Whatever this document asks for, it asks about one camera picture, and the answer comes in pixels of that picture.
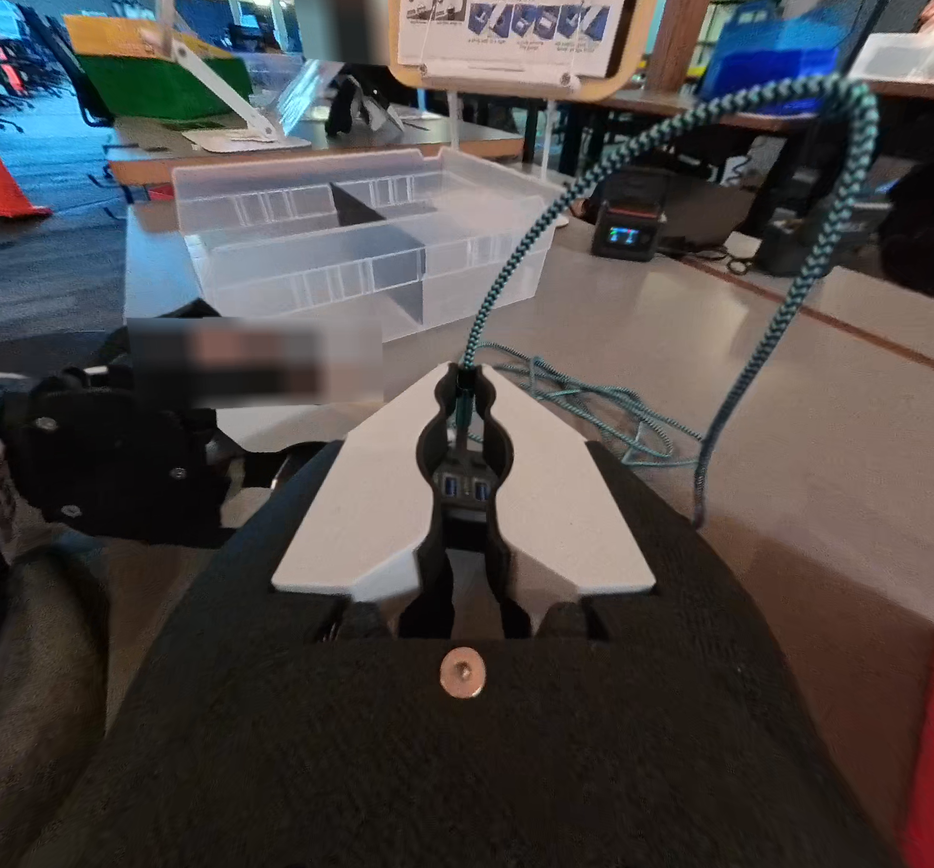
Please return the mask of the orange traffic cone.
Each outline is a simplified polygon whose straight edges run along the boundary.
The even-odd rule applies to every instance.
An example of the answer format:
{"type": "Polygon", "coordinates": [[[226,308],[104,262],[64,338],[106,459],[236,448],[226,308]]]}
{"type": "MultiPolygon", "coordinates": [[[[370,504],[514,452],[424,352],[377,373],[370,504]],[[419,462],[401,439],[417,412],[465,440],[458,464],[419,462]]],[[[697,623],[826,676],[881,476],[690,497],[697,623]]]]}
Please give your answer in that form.
{"type": "Polygon", "coordinates": [[[11,175],[1,160],[1,219],[8,221],[45,220],[53,216],[53,210],[35,205],[11,175]]]}

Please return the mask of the blue plastic bin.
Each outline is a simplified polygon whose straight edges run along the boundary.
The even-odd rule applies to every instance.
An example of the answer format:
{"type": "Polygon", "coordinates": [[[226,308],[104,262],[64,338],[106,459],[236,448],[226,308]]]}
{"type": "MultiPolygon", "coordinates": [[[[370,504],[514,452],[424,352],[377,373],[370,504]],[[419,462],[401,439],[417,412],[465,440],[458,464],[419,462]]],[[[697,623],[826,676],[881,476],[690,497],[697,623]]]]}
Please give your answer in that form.
{"type": "Polygon", "coordinates": [[[784,18],[778,0],[741,4],[714,46],[696,92],[709,101],[753,86],[833,74],[847,35],[841,13],[817,7],[784,18]]]}

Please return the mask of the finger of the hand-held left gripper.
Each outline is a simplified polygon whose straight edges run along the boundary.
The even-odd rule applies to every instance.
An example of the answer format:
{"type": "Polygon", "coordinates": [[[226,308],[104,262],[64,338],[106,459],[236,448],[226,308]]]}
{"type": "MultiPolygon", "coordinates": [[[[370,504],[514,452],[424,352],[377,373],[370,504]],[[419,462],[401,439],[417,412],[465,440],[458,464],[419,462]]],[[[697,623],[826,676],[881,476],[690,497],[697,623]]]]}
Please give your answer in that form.
{"type": "Polygon", "coordinates": [[[218,429],[242,450],[273,453],[308,442],[344,438],[365,420],[365,405],[221,408],[218,429]]]}

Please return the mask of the clear plastic divided tray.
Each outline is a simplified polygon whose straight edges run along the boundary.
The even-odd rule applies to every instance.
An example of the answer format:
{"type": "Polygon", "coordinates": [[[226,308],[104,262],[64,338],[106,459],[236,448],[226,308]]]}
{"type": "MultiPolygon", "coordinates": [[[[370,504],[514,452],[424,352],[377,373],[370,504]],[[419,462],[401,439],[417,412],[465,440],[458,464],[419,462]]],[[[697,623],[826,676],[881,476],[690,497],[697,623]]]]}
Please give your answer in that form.
{"type": "Polygon", "coordinates": [[[461,150],[386,148],[173,170],[204,300],[240,318],[356,317],[384,341],[473,318],[565,187],[461,150]]]}

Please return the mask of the white articulated stand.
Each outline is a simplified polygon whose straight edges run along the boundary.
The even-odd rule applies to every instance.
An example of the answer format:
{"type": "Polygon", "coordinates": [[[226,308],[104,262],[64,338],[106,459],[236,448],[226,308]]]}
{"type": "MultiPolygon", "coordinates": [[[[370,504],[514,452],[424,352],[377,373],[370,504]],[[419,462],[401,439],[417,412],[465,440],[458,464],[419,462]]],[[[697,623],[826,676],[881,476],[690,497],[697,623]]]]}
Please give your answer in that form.
{"type": "Polygon", "coordinates": [[[157,55],[184,69],[244,122],[243,128],[195,129],[184,133],[192,144],[211,153],[247,153],[306,148],[304,138],[289,137],[280,123],[253,107],[177,36],[175,0],[155,0],[156,21],[141,28],[143,41],[157,55]]]}

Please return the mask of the small black display device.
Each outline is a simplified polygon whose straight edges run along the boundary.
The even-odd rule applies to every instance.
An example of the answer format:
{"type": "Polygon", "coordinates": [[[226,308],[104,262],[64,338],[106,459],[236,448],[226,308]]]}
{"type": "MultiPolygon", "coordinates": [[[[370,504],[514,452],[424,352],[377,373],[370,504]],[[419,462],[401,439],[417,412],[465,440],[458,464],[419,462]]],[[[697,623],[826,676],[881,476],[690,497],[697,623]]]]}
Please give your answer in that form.
{"type": "Polygon", "coordinates": [[[601,181],[592,200],[597,207],[590,254],[647,263],[666,226],[666,204],[673,174],[650,166],[627,165],[601,181]]]}

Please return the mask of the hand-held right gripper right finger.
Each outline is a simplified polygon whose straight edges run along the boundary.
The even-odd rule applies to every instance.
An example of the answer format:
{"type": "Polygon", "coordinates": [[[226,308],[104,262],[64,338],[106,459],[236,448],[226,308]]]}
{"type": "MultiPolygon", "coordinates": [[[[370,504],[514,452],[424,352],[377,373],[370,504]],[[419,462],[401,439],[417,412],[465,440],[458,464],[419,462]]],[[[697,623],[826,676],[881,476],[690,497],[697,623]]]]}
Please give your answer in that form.
{"type": "Polygon", "coordinates": [[[657,580],[585,438],[490,366],[476,374],[484,453],[497,477],[493,541],[505,599],[537,633],[550,609],[649,594],[657,580]]]}

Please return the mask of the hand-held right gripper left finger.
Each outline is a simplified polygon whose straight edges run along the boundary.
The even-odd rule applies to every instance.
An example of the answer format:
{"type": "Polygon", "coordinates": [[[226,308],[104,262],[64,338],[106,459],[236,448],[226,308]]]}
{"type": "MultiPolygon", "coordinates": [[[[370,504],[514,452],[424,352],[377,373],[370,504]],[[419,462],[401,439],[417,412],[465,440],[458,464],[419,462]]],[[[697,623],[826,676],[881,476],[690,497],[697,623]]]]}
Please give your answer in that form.
{"type": "Polygon", "coordinates": [[[450,637],[453,571],[433,476],[455,405],[456,365],[442,363],[346,435],[274,571],[276,593],[373,605],[401,637],[450,637]]]}

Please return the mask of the red plastic bin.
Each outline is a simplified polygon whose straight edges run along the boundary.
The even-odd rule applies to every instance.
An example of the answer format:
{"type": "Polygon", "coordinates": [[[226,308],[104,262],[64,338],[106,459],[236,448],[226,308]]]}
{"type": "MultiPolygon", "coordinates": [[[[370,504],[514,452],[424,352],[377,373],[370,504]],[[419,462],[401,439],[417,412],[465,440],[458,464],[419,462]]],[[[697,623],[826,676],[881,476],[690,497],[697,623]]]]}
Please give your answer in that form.
{"type": "Polygon", "coordinates": [[[908,867],[933,866],[933,672],[928,675],[900,851],[908,867]]]}

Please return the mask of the wooden post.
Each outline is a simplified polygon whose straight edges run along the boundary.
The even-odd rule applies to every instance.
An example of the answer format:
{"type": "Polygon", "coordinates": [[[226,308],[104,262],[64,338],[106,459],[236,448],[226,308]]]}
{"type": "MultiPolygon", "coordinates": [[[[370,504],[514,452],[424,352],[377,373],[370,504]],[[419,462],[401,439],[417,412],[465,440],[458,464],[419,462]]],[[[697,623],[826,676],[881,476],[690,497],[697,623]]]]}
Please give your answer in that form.
{"type": "Polygon", "coordinates": [[[709,5],[710,0],[666,0],[655,44],[648,55],[646,91],[681,90],[709,5]]]}

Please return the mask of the black usb hub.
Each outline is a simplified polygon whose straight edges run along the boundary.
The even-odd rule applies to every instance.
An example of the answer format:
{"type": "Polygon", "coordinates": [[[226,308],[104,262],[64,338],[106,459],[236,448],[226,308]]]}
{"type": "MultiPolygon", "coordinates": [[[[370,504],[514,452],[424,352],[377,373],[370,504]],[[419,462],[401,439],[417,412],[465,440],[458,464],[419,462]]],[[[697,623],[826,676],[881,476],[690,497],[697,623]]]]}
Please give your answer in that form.
{"type": "Polygon", "coordinates": [[[432,475],[443,517],[450,522],[485,524],[498,479],[482,451],[452,446],[432,475]]]}

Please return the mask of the green and yellow box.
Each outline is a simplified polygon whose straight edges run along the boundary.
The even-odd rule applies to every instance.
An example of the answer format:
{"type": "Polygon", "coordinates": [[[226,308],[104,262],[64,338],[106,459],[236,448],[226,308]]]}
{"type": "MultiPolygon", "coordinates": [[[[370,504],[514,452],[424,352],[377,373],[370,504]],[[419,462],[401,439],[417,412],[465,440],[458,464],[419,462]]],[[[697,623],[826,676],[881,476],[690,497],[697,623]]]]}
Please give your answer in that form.
{"type": "Polygon", "coordinates": [[[79,65],[112,115],[184,123],[231,112],[146,41],[157,21],[66,14],[64,26],[79,65]]]}

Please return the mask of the wooden sign board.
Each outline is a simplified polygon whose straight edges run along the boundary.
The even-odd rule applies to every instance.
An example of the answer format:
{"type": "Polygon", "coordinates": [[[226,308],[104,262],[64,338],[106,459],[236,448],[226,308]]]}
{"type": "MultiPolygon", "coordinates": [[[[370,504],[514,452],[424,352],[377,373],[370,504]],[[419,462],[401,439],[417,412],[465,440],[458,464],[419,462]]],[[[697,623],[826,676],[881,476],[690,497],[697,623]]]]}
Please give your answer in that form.
{"type": "Polygon", "coordinates": [[[628,37],[622,49],[619,64],[613,68],[610,76],[601,79],[568,79],[559,83],[545,83],[542,76],[523,81],[530,75],[528,71],[512,72],[513,81],[506,80],[506,71],[497,69],[492,76],[471,74],[441,78],[424,78],[418,68],[401,66],[396,58],[399,0],[388,0],[389,54],[390,68],[393,75],[406,86],[432,91],[455,91],[498,96],[514,96],[524,99],[543,99],[545,101],[570,101],[577,103],[601,102],[620,89],[634,74],[641,62],[647,46],[650,24],[653,20],[658,0],[637,0],[632,16],[628,37]]]}

